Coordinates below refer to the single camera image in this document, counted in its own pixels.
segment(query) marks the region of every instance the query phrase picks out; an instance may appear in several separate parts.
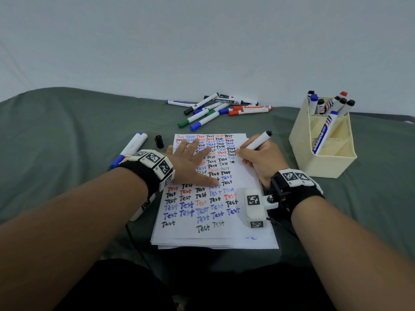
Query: hand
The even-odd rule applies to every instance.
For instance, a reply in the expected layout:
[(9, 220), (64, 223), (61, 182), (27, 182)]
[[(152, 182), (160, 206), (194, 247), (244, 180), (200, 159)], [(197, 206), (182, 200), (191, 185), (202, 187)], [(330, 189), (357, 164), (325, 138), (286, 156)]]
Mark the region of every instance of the hand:
[(195, 139), (188, 148), (186, 148), (187, 140), (181, 141), (179, 147), (173, 154), (173, 145), (169, 145), (164, 156), (168, 157), (176, 171), (174, 175), (175, 183), (193, 183), (205, 187), (215, 187), (219, 184), (219, 180), (205, 176), (196, 172), (196, 167), (200, 165), (204, 157), (210, 153), (211, 148), (206, 147), (204, 150), (193, 155), (198, 147), (199, 140)]
[(271, 177), (282, 169), (287, 169), (288, 164), (284, 159), (278, 145), (270, 140), (266, 140), (258, 150), (245, 148), (251, 144), (259, 134), (252, 136), (249, 140), (236, 150), (236, 155), (243, 158), (242, 163), (254, 167), (261, 183), (269, 189)]

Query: forearm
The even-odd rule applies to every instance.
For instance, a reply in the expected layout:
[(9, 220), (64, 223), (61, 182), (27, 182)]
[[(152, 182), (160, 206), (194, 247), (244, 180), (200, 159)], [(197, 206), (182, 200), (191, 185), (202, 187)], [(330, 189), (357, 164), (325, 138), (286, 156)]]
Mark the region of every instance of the forearm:
[(116, 168), (1, 225), (3, 310), (52, 309), (147, 194), (141, 178)]
[(302, 201), (294, 229), (338, 310), (413, 310), (411, 261), (320, 197)]

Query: blue marker cap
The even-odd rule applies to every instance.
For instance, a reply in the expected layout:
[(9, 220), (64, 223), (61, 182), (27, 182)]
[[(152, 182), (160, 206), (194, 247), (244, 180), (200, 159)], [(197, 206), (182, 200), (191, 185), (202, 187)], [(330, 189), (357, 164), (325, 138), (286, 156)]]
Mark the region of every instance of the blue marker cap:
[(193, 114), (198, 114), (199, 112), (201, 112), (202, 110), (203, 110), (204, 108), (202, 108), (202, 109), (196, 109), (195, 111), (193, 111)]
[(118, 157), (117, 158), (115, 158), (114, 159), (114, 161), (112, 162), (112, 164), (111, 164), (111, 169), (114, 169), (115, 167), (117, 167), (118, 166), (118, 164), (120, 163), (120, 162), (122, 162), (122, 160), (125, 158), (125, 156), (124, 155), (118, 155)]
[(196, 122), (194, 125), (190, 126), (190, 130), (192, 132), (196, 131), (198, 128), (200, 128), (202, 125), (200, 124), (200, 122)]
[(225, 108), (225, 109), (220, 109), (219, 114), (228, 114), (229, 113), (229, 108)]

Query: left hand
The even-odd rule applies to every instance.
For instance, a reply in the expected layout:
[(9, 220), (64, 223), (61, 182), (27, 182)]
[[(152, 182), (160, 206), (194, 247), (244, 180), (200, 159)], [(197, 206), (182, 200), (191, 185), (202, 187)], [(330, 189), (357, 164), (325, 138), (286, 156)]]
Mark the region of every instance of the left hand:
[(211, 148), (206, 147), (204, 150), (194, 155), (198, 147), (199, 140), (195, 139), (188, 148), (186, 148), (187, 140), (181, 141), (179, 147), (173, 154), (173, 145), (169, 145), (164, 156), (168, 157), (176, 171), (174, 175), (175, 183), (192, 183), (205, 187), (215, 187), (219, 184), (216, 178), (205, 176), (196, 171), (196, 167), (200, 165), (204, 157), (210, 153)]

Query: white paper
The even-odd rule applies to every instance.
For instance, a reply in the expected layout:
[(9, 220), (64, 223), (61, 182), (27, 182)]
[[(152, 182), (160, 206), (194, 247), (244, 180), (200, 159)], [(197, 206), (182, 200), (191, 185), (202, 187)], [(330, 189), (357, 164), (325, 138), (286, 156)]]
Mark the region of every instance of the white paper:
[(161, 246), (207, 246), (220, 248), (278, 248), (271, 223), (252, 229), (246, 219), (245, 189), (261, 185), (253, 168), (236, 157), (236, 148), (245, 134), (176, 134), (180, 141), (200, 140), (196, 151), (207, 146), (212, 151), (197, 171), (219, 179), (215, 188), (191, 184), (171, 184), (163, 191), (152, 244)]

